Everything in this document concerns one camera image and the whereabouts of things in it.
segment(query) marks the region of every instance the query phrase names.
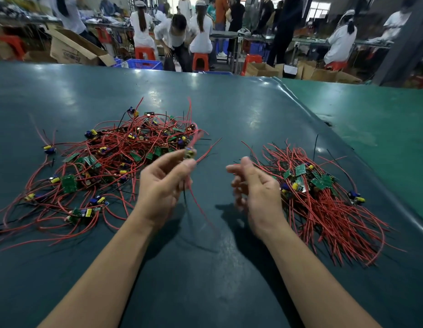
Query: plastic stool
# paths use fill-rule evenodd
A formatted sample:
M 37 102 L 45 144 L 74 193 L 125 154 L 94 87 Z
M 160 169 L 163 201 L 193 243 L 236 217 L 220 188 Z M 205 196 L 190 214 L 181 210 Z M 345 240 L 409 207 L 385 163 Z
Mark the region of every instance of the plastic stool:
M 111 37 L 104 27 L 95 27 L 95 29 L 98 31 L 98 38 L 102 44 L 111 43 Z
M 330 62 L 327 64 L 324 69 L 331 69 L 333 71 L 341 71 L 348 66 L 348 61 L 343 62 Z
M 245 63 L 243 64 L 243 68 L 241 70 L 241 75 L 242 76 L 245 75 L 245 71 L 246 71 L 246 67 L 247 67 L 248 63 L 262 63 L 262 62 L 263 62 L 263 58 L 262 58 L 261 55 L 248 54 L 246 56 Z
M 16 35 L 1 35 L 0 40 L 6 42 L 12 47 L 14 51 L 15 58 L 19 61 L 23 60 L 23 56 L 25 56 L 25 44 L 23 43 L 22 39 Z
M 193 54 L 193 71 L 197 70 L 197 63 L 198 60 L 204 61 L 204 69 L 200 69 L 203 71 L 209 71 L 208 68 L 208 54 L 202 54 L 202 53 L 194 53 Z
M 155 60 L 155 52 L 151 47 L 136 47 L 135 48 L 135 58 L 137 60 Z

